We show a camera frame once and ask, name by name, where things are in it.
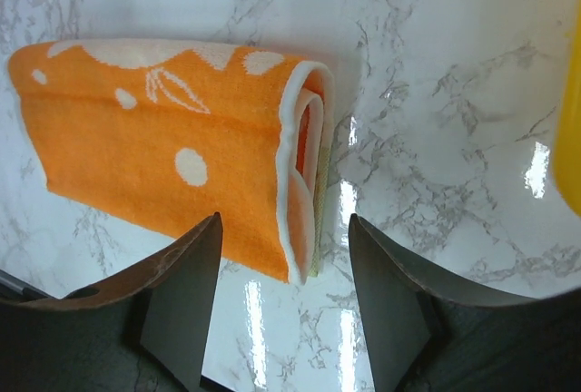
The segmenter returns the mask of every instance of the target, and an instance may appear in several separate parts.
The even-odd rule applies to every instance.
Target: white marble countertop
[[[238,391],[371,391],[352,212],[495,288],[544,297],[581,284],[581,221],[547,171],[575,3],[0,0],[0,52],[145,36],[328,62],[339,126],[322,273],[295,288],[224,261],[203,373]],[[63,295],[168,243],[46,192],[4,71],[0,85],[0,268]]]

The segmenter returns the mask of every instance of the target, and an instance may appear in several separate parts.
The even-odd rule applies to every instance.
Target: white polka dot
[[[40,70],[36,69],[33,71],[33,79],[35,79],[38,83],[42,85],[46,85],[46,74],[41,72]]]
[[[206,162],[192,149],[181,149],[175,155],[175,169],[190,186],[203,186],[208,181]]]
[[[127,93],[123,88],[117,88],[115,90],[115,97],[124,109],[132,109],[137,105],[135,97]]]
[[[284,56],[273,52],[252,52],[244,58],[244,68],[248,74],[260,76],[284,61]]]

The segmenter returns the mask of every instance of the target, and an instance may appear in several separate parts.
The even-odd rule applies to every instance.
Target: towel fold
[[[49,191],[178,238],[219,211],[223,255],[301,283],[333,125],[321,63],[248,46],[70,40],[9,61]]]

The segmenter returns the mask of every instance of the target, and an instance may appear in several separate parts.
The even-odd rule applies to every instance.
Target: yellow container
[[[581,216],[581,1],[552,165],[557,188],[569,207]]]

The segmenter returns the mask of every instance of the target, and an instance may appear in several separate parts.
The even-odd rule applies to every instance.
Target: folded towel
[[[227,44],[70,40],[17,51],[9,72],[50,191],[174,238],[219,211],[225,257],[304,282],[332,138],[324,64]]]

